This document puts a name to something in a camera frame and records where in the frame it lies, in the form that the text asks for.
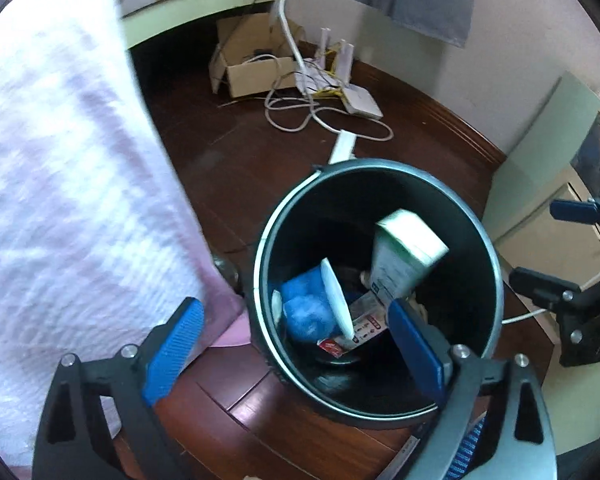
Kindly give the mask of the green white carton box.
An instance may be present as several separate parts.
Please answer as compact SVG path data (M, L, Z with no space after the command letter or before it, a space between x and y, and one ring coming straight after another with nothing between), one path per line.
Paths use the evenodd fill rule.
M398 209L376 223L370 289L385 307L407 298L448 252L418 214Z

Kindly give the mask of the blue paper bowl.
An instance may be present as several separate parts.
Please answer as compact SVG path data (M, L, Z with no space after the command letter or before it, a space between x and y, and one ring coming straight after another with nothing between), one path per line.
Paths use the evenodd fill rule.
M282 285L282 312L288 336L299 344L319 344L333 336L354 337L343 289L324 258Z

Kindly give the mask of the black trash bin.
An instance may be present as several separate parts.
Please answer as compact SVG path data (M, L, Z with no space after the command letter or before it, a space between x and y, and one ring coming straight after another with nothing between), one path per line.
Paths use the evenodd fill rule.
M428 417L451 390L451 349L490 358L504 284L472 210L425 171L338 162L265 223L251 325L278 377L322 415L370 429Z

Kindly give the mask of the beige bedside cabinet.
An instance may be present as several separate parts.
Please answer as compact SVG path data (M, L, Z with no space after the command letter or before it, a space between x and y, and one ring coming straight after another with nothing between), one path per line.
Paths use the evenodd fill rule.
M600 281L600 228L558 221L550 202L600 194L600 98L564 73L540 114L496 170L482 223L506 272L517 266L587 288ZM600 437L600 363L563 367L542 390L556 451Z

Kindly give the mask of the red white packet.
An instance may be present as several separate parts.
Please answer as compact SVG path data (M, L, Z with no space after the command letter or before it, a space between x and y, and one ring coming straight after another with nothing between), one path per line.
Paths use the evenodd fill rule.
M317 344L318 348L336 359L361 347L362 344L366 344L388 328L386 308L373 292L366 292L355 300L350 305L350 315L354 329L352 339L336 336L324 339Z

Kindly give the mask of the white power strip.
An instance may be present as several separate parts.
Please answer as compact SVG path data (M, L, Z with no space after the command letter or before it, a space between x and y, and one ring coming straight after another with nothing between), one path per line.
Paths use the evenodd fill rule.
M330 153L328 164L339 164L354 159L354 148L358 136L347 130L340 130L332 152Z

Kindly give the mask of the white wifi router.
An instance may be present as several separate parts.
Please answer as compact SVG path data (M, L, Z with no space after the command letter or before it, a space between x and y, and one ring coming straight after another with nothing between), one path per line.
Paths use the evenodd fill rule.
M384 114L370 92L352 82L354 45L343 39L332 42L331 32L321 29L314 57L303 61L306 76L296 73L297 88L315 99L336 96L349 114L381 120Z

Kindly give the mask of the cardboard box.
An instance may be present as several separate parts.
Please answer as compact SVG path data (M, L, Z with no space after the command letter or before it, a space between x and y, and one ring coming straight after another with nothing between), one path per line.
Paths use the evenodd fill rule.
M219 43L209 65L211 90L234 98L294 88L298 70L279 20L253 13L216 22Z

